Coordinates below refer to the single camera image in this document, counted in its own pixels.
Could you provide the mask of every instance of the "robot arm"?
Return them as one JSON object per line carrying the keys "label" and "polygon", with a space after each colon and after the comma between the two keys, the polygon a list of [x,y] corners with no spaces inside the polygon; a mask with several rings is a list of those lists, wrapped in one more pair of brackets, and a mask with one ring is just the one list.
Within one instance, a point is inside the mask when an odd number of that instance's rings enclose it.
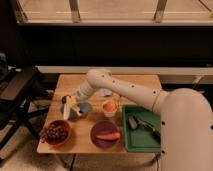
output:
{"label": "robot arm", "polygon": [[110,71],[106,69],[92,69],[87,73],[87,79],[75,93],[76,100],[86,100],[99,88],[110,89],[157,114],[160,114],[162,102],[168,95],[166,91],[113,78]]}
{"label": "robot arm", "polygon": [[99,88],[110,89],[161,116],[162,171],[213,170],[213,115],[199,92],[170,93],[121,81],[106,69],[92,69],[75,93],[84,101]]}

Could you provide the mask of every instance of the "dark red bowl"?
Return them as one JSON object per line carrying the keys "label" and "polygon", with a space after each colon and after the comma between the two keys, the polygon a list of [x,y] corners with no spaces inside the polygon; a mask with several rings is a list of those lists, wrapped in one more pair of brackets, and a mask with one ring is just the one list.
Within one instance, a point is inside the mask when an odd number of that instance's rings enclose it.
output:
{"label": "dark red bowl", "polygon": [[96,138],[100,134],[108,134],[113,132],[119,132],[118,127],[108,120],[97,122],[91,129],[90,138],[93,144],[99,148],[109,148],[116,144],[118,140],[106,141]]}
{"label": "dark red bowl", "polygon": [[50,146],[53,146],[53,147],[58,147],[58,146],[63,145],[65,142],[67,142],[67,140],[71,136],[72,129],[71,129],[69,123],[65,120],[55,120],[55,121],[51,122],[47,127],[49,127],[51,124],[62,126],[63,129],[65,129],[68,134],[67,134],[67,137],[63,140],[48,140],[48,139],[46,139],[46,143],[49,144]]}

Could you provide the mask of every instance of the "table top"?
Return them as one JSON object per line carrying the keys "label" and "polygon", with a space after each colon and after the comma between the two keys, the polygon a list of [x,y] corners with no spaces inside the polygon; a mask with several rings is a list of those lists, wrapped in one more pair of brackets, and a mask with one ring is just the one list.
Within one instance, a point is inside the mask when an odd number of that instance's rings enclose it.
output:
{"label": "table top", "polygon": [[[113,77],[129,81],[135,84],[144,85],[147,87],[161,89],[161,84],[157,75],[113,75]],[[57,87],[54,92],[54,96],[46,117],[44,125],[48,125],[53,120],[63,119],[61,108],[61,98],[67,94],[72,95],[77,87],[83,83],[85,75],[83,74],[62,74],[59,77]],[[119,95],[113,93],[110,97],[100,96],[100,92],[97,91],[88,102],[93,106],[85,118],[80,118],[77,121],[69,121],[70,126],[73,129],[71,138],[62,146],[53,148],[47,143],[39,142],[37,152],[39,153],[126,153],[124,148],[123,138],[116,143],[112,148],[100,149],[96,147],[90,140],[90,130],[93,125],[106,119],[102,110],[101,105],[107,99],[119,99]],[[121,97],[121,106],[124,104],[134,104],[132,101]],[[122,114],[118,111],[113,118],[116,124],[119,126],[122,133]]]}

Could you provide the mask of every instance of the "plastic tray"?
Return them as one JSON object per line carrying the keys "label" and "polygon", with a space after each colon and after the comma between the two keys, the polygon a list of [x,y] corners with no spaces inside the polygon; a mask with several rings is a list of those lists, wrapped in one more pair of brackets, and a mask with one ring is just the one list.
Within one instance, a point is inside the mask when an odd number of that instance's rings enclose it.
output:
{"label": "plastic tray", "polygon": [[152,133],[141,126],[133,130],[128,123],[128,119],[130,116],[135,115],[150,122],[160,131],[160,117],[136,105],[124,105],[122,113],[126,150],[128,152],[159,153],[160,144],[153,138]]}

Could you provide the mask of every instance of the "small orange cup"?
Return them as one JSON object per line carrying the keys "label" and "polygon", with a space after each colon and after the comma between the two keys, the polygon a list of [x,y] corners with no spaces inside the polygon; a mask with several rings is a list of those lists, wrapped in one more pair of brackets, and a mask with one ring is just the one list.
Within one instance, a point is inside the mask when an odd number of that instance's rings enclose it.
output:
{"label": "small orange cup", "polygon": [[102,104],[102,110],[107,118],[115,116],[118,106],[114,100],[106,100]]}

